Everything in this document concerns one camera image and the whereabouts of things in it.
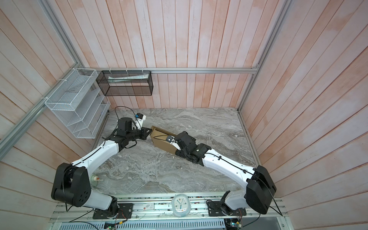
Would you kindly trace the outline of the white round clock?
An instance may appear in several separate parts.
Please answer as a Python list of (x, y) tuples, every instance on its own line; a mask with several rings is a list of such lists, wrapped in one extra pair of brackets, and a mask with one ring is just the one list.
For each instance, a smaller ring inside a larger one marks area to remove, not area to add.
[(185, 194), (178, 194), (172, 199), (172, 211), (176, 217), (185, 217), (191, 211), (189, 197)]

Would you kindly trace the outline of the small white label tag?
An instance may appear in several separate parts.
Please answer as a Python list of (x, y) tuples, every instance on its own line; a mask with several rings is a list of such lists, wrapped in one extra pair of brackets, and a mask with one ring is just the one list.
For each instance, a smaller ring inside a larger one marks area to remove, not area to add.
[(143, 210), (153, 210), (153, 209), (154, 209), (154, 203), (143, 204)]

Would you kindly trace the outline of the brown cardboard box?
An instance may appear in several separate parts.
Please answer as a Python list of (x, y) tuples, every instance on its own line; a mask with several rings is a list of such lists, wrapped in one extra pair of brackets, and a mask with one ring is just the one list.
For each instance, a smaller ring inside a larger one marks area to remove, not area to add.
[(156, 126), (152, 126), (151, 129), (152, 132), (150, 134), (150, 137), (154, 146), (165, 152), (175, 155), (177, 148), (167, 142), (166, 139), (168, 136), (175, 137), (176, 135)]

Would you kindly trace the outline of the white paper in basket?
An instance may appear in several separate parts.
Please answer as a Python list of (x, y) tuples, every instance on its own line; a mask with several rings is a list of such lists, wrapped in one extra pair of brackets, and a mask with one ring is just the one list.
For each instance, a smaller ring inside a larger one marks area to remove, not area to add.
[(149, 74), (123, 76), (123, 77), (108, 77), (109, 83), (142, 83), (148, 81)]

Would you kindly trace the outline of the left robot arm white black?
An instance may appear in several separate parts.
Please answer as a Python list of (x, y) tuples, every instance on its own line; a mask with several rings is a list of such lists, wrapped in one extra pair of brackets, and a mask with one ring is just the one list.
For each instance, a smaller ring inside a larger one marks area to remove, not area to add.
[(72, 162), (62, 163), (56, 170), (51, 198), (75, 207), (88, 207), (109, 211), (115, 216), (117, 199), (92, 190), (90, 179), (93, 172), (133, 141), (146, 140), (152, 129), (143, 126), (146, 116), (138, 113), (135, 119), (123, 117), (117, 128), (105, 141), (86, 156)]

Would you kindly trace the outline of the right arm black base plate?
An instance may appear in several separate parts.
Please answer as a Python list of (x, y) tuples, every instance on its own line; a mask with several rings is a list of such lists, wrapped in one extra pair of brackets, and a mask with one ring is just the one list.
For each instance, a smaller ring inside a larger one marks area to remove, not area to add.
[(223, 202), (221, 201), (212, 201), (207, 200), (206, 205), (208, 207), (208, 214), (210, 217), (219, 217), (219, 216), (246, 216), (246, 209), (237, 209), (232, 210), (228, 208)]

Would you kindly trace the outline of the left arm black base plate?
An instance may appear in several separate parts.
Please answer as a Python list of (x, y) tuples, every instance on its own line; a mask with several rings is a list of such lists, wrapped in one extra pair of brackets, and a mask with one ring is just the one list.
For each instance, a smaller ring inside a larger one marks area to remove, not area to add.
[(96, 209), (93, 219), (130, 219), (133, 211), (133, 203), (116, 203), (107, 210)]

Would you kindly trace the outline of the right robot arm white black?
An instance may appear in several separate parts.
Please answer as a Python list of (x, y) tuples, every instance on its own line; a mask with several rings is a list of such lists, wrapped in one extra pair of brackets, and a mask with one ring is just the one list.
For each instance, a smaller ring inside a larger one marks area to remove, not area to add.
[(256, 168), (238, 163), (223, 156), (206, 144), (196, 144), (195, 138), (183, 131), (166, 141), (176, 147), (175, 154), (201, 166), (216, 170), (237, 182), (242, 190), (227, 191), (218, 203), (225, 215), (238, 209), (252, 208), (265, 215), (277, 191), (268, 170), (259, 165)]

